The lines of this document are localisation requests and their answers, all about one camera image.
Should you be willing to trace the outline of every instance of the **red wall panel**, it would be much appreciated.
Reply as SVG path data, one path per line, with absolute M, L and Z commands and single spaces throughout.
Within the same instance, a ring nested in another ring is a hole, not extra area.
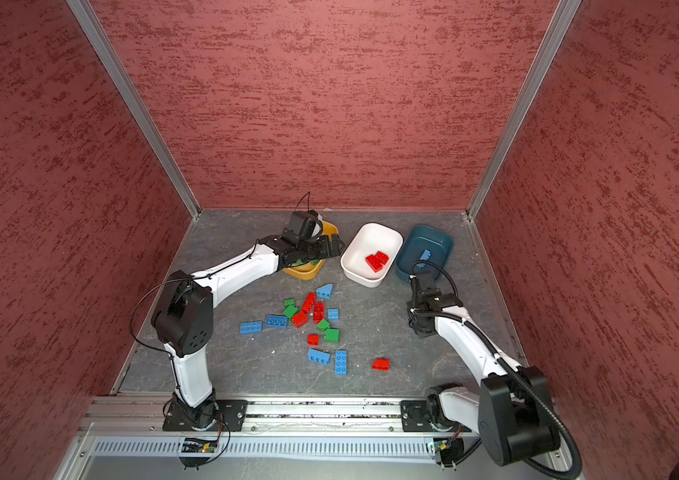
M 0 478 L 47 478 L 189 215 L 64 2 L 0 2 Z
M 93 0 L 205 207 L 464 209 L 556 0 Z
M 679 459 L 679 1 L 580 7 L 479 213 L 591 480 Z

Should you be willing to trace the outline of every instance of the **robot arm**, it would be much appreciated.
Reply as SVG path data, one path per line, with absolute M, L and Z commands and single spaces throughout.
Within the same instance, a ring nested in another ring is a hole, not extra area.
M 429 264 L 445 272 L 428 261 Z M 436 388 L 428 395 L 426 411 L 439 430 L 460 423 L 478 432 L 491 458 L 499 466 L 525 461 L 553 478 L 576 478 L 581 471 L 581 457 L 574 439 L 555 415 L 550 405 L 547 380 L 536 367 L 523 367 L 497 347 L 475 325 L 468 311 L 454 293 L 442 293 L 432 273 L 414 274 L 409 283 L 411 301 L 406 303 L 409 326 L 419 338 L 438 334 L 456 350 L 480 385 L 480 395 L 458 386 Z M 573 463 L 566 472 L 558 472 L 535 462 L 532 457 L 552 452 L 561 446 L 561 436 L 572 453 Z
M 315 210 L 293 212 L 280 236 L 262 238 L 246 252 L 208 270 L 169 275 L 150 320 L 171 354 L 176 383 L 173 402 L 196 430 L 215 426 L 216 399 L 206 364 L 206 344 L 213 333 L 214 308 L 232 293 L 282 268 L 339 256 L 338 235 L 323 235 Z

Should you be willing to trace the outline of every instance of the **gray tabletop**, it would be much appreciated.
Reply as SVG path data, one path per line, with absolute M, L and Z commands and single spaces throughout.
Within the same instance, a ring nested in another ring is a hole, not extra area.
M 349 244 L 369 222 L 389 226 L 405 238 L 414 225 L 426 224 L 451 235 L 454 249 L 446 269 L 454 278 L 472 318 L 500 348 L 516 356 L 504 325 L 495 321 L 485 282 L 469 243 L 463 214 L 356 213 L 323 211 Z M 210 268 L 250 248 L 258 238 L 280 234 L 288 222 L 286 211 L 206 210 L 190 233 L 173 269 L 188 274 Z M 265 320 L 280 314 L 286 298 L 297 306 L 308 292 L 334 284 L 326 308 L 339 308 L 339 343 L 322 336 L 318 350 L 332 354 L 327 365 L 307 360 L 307 335 L 317 332 L 312 321 L 301 329 L 291 323 L 286 330 L 265 329 L 240 335 L 241 322 Z M 449 289 L 445 280 L 439 281 Z M 302 281 L 283 272 L 266 276 L 242 288 L 214 310 L 214 333 L 207 347 L 209 375 L 218 394 L 379 395 L 421 396 L 430 386 L 457 382 L 475 387 L 469 370 L 451 346 L 439 336 L 420 340 L 408 328 L 405 303 L 408 283 L 391 270 L 383 284 L 367 288 L 346 278 L 339 259 L 326 261 L 314 280 Z M 152 327 L 142 341 L 160 346 Z M 334 374 L 334 351 L 346 350 L 347 376 Z M 390 370 L 371 369 L 372 361 L 390 360 Z M 133 355 L 121 392 L 171 392 L 171 368 L 165 355 L 140 347 Z

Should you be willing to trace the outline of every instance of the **dark blue bowl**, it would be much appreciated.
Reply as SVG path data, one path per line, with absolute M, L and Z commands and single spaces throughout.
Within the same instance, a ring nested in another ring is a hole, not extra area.
M 411 229 L 401 250 L 395 257 L 395 274 L 404 282 L 409 282 L 409 267 L 419 260 L 425 250 L 430 250 L 430 262 L 440 267 L 446 265 L 454 241 L 451 236 L 436 230 L 432 226 L 417 225 Z M 415 267 L 415 272 L 435 270 L 430 265 Z M 433 278 L 437 280 L 441 272 L 435 270 Z

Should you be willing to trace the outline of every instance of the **green lego brick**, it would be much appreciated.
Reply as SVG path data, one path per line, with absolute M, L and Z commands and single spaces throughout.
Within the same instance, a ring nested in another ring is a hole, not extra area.
M 326 329 L 326 333 L 323 339 L 329 343 L 339 343 L 339 330 L 337 329 Z
M 291 320 L 291 317 L 293 317 L 296 312 L 299 312 L 299 308 L 294 305 L 289 305 L 287 306 L 286 310 L 283 311 L 283 315 Z
M 332 325 L 332 324 L 329 323 L 329 322 L 327 322 L 326 319 L 323 319 L 323 320 L 321 320 L 321 322 L 320 322 L 318 325 L 316 325 L 316 327 L 318 327 L 318 330 L 320 330 L 320 331 L 323 332 L 323 331 L 325 331 L 327 328 L 329 328 L 331 325 Z

